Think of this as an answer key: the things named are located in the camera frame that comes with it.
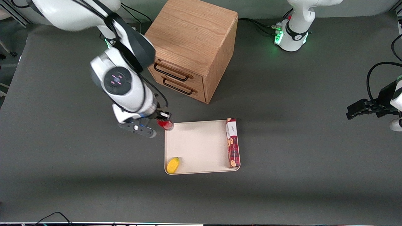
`plastic tray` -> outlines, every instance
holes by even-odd
[[[226,120],[175,123],[172,131],[165,132],[165,171],[174,157],[179,157],[180,165],[172,175],[240,168],[229,168]]]

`wooden drawer cabinet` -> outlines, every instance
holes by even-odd
[[[168,0],[145,36],[159,84],[209,103],[233,55],[238,14],[200,0]]]

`red box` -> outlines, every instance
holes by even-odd
[[[226,121],[226,135],[228,139],[229,168],[239,167],[240,155],[235,118],[228,118]]]

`dark gray tabletop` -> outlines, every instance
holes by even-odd
[[[369,68],[397,60],[395,13],[318,18],[295,53],[240,21],[209,105],[158,85],[175,122],[238,119],[240,170],[197,175],[164,172],[162,129],[148,139],[117,127],[89,77],[89,61],[106,48],[96,29],[30,30],[0,111],[1,221],[61,211],[98,222],[401,224],[394,117],[345,115],[367,98]],[[378,68],[373,92],[399,73]]]

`black metal handle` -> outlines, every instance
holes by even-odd
[[[191,90],[190,92],[183,91],[183,90],[181,90],[181,89],[179,89],[179,88],[176,88],[176,87],[174,87],[174,86],[172,86],[172,85],[167,84],[165,81],[166,81],[166,78],[163,79],[163,84],[165,84],[167,87],[170,87],[170,88],[172,88],[172,89],[174,89],[174,90],[177,90],[177,91],[179,91],[179,92],[182,92],[182,93],[184,93],[184,94],[186,94],[186,95],[191,95],[191,94],[193,93],[193,91],[194,91],[194,90]]]
[[[154,64],[154,69],[155,69],[157,72],[160,72],[160,73],[162,73],[162,74],[164,74],[164,75],[167,75],[167,76],[172,77],[172,78],[174,78],[174,79],[177,79],[177,80],[179,80],[179,81],[185,82],[185,81],[187,81],[187,79],[189,78],[188,75],[187,75],[185,78],[179,78],[179,77],[177,77],[177,76],[174,76],[174,75],[172,75],[172,74],[169,74],[169,73],[167,73],[167,72],[164,72],[164,71],[162,71],[162,70],[160,70],[160,69],[157,69],[156,66],[157,66],[157,63]]]

